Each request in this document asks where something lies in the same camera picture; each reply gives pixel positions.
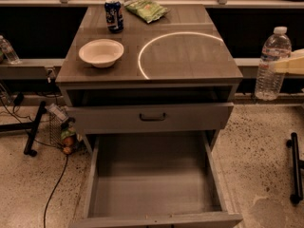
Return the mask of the green chip bag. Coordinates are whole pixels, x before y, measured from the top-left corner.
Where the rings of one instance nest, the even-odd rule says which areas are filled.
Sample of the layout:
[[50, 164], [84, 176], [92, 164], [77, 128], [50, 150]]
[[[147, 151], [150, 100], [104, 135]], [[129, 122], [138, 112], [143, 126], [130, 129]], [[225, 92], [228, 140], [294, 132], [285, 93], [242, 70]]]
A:
[[153, 0], [130, 0], [124, 3], [124, 7], [147, 24], [161, 19], [169, 11]]

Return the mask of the grey drawer cabinet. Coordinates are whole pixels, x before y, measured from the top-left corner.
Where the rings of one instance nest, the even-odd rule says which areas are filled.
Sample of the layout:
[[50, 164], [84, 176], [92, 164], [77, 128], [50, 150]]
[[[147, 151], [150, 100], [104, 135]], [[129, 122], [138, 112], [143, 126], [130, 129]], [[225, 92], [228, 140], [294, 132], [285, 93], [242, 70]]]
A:
[[[233, 102], [242, 74], [204, 6], [172, 5], [152, 24], [123, 17], [111, 33], [102, 9], [87, 10], [56, 79], [67, 108]], [[96, 39], [120, 42], [123, 56], [108, 68], [82, 61], [79, 49]], [[214, 143], [220, 130], [196, 131]], [[80, 135], [92, 149], [102, 134]]]

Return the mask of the black power adapter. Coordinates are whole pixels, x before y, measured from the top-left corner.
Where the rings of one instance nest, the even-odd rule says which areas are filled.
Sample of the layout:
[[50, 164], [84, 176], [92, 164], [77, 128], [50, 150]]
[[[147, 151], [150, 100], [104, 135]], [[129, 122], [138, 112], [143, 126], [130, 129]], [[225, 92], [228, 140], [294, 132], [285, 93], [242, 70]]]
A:
[[24, 94], [22, 92], [19, 92], [16, 98], [13, 100], [13, 105], [18, 106], [23, 102], [23, 100], [24, 100]]

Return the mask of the clear plastic water bottle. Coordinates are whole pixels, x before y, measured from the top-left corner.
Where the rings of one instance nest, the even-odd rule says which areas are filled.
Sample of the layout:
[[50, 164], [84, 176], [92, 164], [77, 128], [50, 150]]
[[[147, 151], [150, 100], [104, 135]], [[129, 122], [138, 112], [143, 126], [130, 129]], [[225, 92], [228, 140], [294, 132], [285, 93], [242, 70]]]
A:
[[255, 87], [255, 96], [260, 100], [272, 101], [278, 97], [284, 74], [275, 71], [275, 62], [289, 58], [292, 52], [292, 44], [286, 32], [286, 27], [275, 27], [263, 45]]

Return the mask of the water bottle on left ledge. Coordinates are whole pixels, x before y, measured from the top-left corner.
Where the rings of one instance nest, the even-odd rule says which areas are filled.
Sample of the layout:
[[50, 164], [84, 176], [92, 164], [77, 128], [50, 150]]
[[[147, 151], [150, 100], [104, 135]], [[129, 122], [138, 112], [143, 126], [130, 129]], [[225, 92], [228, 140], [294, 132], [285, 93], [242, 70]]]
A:
[[20, 64], [21, 61], [10, 42], [0, 35], [0, 48], [10, 64]]

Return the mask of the open grey middle drawer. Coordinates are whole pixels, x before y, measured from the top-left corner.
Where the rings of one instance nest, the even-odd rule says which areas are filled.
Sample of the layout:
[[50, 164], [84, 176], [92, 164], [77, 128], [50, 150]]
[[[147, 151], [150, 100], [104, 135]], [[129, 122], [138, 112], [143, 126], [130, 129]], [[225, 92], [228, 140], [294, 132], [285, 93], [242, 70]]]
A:
[[203, 132], [107, 134], [92, 154], [84, 217], [70, 228], [234, 228]]

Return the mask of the blue soda can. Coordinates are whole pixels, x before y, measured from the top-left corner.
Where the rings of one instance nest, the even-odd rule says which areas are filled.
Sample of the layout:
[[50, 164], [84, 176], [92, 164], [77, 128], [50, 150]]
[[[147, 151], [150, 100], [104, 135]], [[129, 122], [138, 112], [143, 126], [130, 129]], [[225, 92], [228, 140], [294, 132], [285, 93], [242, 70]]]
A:
[[110, 32], [117, 33], [124, 29], [122, 5], [119, 0], [105, 0], [105, 19]]

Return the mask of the black stand leg left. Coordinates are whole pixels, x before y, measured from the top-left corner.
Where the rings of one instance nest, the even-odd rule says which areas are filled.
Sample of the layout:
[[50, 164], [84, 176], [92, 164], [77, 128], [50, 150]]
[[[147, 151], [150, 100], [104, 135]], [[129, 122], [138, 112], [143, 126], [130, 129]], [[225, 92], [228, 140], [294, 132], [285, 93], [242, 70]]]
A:
[[3, 125], [0, 125], [0, 133], [9, 132], [9, 131], [17, 131], [17, 130], [25, 130], [26, 133], [28, 134], [28, 140], [27, 140], [27, 143], [26, 143], [26, 146], [24, 149], [24, 154], [35, 157], [37, 155], [37, 152], [32, 149], [32, 145], [34, 143], [42, 116], [46, 113], [47, 113], [46, 102], [42, 101], [38, 107], [36, 117], [33, 122], [3, 124]]

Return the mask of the white paper bowl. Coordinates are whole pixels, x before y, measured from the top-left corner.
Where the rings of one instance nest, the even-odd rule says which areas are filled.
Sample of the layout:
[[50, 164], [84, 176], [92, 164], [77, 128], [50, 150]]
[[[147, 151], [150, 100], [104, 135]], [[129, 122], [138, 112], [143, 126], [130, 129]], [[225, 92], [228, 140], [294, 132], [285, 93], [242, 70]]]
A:
[[123, 54], [124, 46], [110, 39], [94, 40], [79, 49], [81, 60], [98, 68], [113, 66]]

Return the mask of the black stand leg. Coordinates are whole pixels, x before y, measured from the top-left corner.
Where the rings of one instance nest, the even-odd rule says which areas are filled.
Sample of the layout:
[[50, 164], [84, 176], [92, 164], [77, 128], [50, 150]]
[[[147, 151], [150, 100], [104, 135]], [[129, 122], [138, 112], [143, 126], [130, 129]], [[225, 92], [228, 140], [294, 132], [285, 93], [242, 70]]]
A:
[[303, 186], [301, 171], [304, 169], [304, 161], [299, 158], [299, 148], [297, 134], [293, 132], [291, 138], [286, 141], [286, 146], [292, 149], [294, 192], [290, 196], [293, 204], [299, 204], [303, 201]]
[[3, 124], [3, 125], [0, 125], [0, 133], [9, 132], [9, 131], [17, 131], [17, 130], [25, 130], [26, 133], [28, 134], [28, 140], [27, 140], [27, 143], [26, 143], [26, 146], [24, 149], [24, 154], [35, 157], [37, 155], [37, 152], [32, 149], [32, 145], [34, 143], [42, 116], [46, 113], [47, 113], [46, 102], [42, 101], [38, 107], [36, 117], [33, 122]]

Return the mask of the black stand leg right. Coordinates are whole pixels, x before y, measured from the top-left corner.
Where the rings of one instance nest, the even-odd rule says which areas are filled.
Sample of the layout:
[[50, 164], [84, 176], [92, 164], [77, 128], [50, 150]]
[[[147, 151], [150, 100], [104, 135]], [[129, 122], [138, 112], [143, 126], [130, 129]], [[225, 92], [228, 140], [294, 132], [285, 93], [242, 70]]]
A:
[[304, 169], [304, 161], [299, 158], [299, 148], [297, 134], [293, 132], [291, 138], [286, 141], [286, 146], [292, 149], [294, 192], [290, 196], [293, 204], [299, 204], [303, 201], [303, 186], [301, 171]]

